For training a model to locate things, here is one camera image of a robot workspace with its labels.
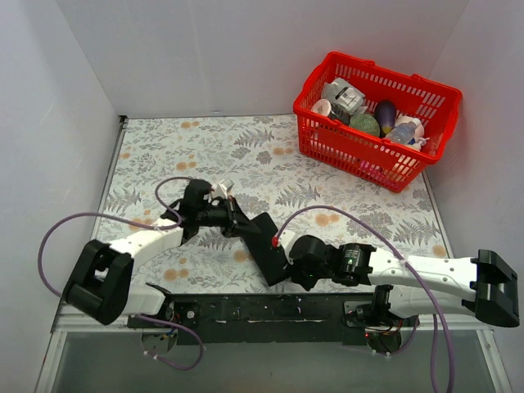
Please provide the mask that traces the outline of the black zippered tool case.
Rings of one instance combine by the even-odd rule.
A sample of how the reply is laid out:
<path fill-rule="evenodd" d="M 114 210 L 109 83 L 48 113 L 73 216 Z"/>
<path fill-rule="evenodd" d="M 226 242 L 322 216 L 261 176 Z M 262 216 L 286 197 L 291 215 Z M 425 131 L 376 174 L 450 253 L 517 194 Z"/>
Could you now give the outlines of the black zippered tool case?
<path fill-rule="evenodd" d="M 278 228 L 268 213 L 252 219 L 259 227 L 260 234 L 242 237 L 247 249 L 269 286 L 274 286 L 290 278 L 290 267 L 282 249 L 271 244 Z"/>

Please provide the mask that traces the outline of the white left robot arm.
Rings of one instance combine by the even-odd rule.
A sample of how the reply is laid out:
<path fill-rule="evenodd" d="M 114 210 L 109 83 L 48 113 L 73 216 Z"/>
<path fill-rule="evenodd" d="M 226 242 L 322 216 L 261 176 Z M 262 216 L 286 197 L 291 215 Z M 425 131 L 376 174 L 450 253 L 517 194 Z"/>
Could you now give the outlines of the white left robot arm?
<path fill-rule="evenodd" d="M 111 242 L 88 242 L 62 300 L 103 325 L 120 315 L 145 314 L 154 326 L 168 326 L 174 307 L 165 301 L 165 293 L 152 285 L 133 287 L 133 272 L 167 250 L 184 245 L 202 227 L 220 228 L 224 237 L 259 235 L 259 228 L 230 195 L 232 186 L 229 180 L 211 184 L 190 178 L 183 197 L 167 205 L 153 224 L 140 224 L 134 234 Z"/>

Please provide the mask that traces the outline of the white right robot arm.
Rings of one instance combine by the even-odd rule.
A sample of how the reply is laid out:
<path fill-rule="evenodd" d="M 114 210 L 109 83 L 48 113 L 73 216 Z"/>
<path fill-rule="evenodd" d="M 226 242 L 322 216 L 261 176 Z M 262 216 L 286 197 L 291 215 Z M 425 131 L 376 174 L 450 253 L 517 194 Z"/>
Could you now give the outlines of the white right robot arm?
<path fill-rule="evenodd" d="M 382 248 L 359 243 L 334 247 L 291 231 L 278 244 L 290 264 L 291 280 L 305 290 L 320 279 L 375 287 L 370 314 L 380 325 L 438 313 L 469 315 L 502 328 L 520 324 L 517 273 L 494 251 L 479 250 L 473 258 L 410 255 L 401 260 Z"/>

